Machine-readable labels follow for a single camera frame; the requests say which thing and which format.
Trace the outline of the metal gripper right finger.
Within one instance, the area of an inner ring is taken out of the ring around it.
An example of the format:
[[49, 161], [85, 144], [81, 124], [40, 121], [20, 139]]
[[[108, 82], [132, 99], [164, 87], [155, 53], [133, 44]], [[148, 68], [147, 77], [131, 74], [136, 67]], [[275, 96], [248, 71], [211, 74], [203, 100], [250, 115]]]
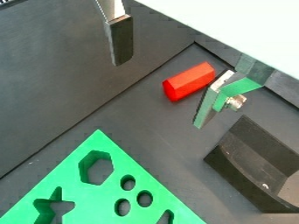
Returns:
[[211, 83], [201, 97], [192, 124], [201, 129], [224, 108], [237, 111], [247, 97], [244, 93], [262, 88], [275, 69], [266, 63], [242, 54], [235, 70], [227, 70]]

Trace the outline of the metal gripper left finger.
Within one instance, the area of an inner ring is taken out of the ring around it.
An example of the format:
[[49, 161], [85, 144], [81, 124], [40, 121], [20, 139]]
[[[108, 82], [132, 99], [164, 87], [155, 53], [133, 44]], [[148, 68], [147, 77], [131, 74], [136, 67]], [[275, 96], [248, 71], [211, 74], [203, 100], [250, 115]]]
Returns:
[[133, 18], [127, 14], [123, 0], [93, 0], [103, 17], [111, 59], [117, 67], [133, 56]]

